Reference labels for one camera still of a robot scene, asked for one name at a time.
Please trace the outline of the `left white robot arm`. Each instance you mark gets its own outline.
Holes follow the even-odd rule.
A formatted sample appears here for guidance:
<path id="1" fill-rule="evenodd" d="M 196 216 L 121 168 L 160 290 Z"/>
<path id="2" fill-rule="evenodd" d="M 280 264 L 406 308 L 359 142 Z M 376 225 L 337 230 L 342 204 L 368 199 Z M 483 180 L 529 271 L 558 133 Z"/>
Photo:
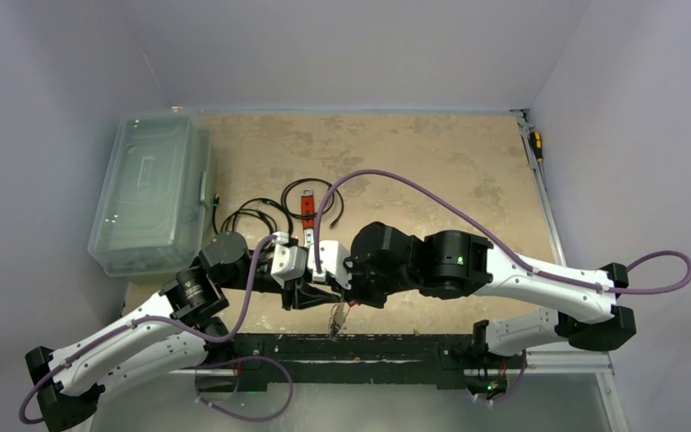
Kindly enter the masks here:
<path id="1" fill-rule="evenodd" d="M 231 359 L 253 292 L 280 295 L 287 310 L 335 303 L 335 291 L 351 286 L 348 255 L 341 242 L 315 236 L 275 232 L 250 248 L 235 231 L 218 233 L 130 313 L 72 345 L 30 351 L 25 362 L 33 386 L 18 418 L 66 431 L 118 391 L 203 363 L 220 368 Z"/>

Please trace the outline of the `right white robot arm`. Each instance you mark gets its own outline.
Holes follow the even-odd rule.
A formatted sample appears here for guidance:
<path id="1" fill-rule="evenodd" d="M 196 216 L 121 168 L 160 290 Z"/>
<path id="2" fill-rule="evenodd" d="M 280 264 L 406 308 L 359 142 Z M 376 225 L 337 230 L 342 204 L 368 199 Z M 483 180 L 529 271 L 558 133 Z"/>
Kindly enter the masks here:
<path id="1" fill-rule="evenodd" d="M 492 296 L 535 305 L 511 319 L 473 326 L 471 359 L 493 365 L 501 357 L 556 342 L 592 351 L 613 351 L 637 333 L 634 313 L 616 302 L 613 289 L 628 283 L 621 265 L 577 270 L 527 258 L 518 265 L 487 238 L 444 230 L 418 238 L 381 222 L 354 237 L 344 262 L 348 300 L 381 308 L 405 291 L 440 300 Z"/>

